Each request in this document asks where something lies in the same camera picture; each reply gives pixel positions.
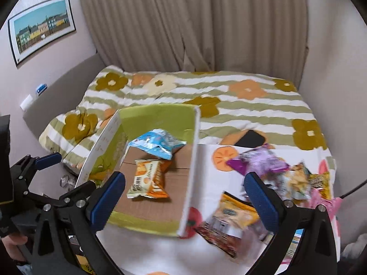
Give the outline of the person's left hand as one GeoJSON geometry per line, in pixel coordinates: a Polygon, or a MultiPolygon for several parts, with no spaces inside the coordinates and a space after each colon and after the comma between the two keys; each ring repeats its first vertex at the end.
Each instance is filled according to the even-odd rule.
{"type": "Polygon", "coordinates": [[[1,240],[6,248],[6,251],[13,260],[20,262],[26,261],[24,255],[18,248],[18,246],[27,243],[28,238],[26,236],[19,233],[13,233],[4,238],[1,238],[1,240]]]}

